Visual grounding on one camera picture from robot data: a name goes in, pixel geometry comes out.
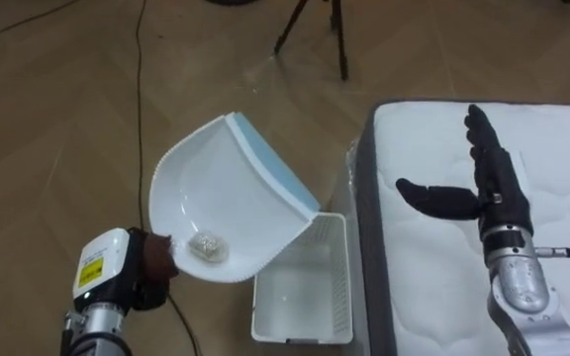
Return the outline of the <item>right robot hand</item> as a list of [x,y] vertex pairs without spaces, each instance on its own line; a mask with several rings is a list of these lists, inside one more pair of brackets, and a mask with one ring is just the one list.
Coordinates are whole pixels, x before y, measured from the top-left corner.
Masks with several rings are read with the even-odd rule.
[[395,186],[404,201],[435,219],[478,221],[484,232],[499,225],[515,225],[533,232],[530,203],[524,194],[511,158],[485,112],[468,106],[464,118],[466,138],[474,161],[476,192],[451,186],[423,186],[400,178]]

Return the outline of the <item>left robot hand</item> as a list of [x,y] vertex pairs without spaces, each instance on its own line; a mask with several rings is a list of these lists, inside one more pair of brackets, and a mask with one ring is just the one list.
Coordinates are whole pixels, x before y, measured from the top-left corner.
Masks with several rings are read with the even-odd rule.
[[170,280],[178,275],[171,239],[138,227],[110,229],[82,249],[72,286],[74,308],[96,303],[123,312],[149,311],[165,304]]

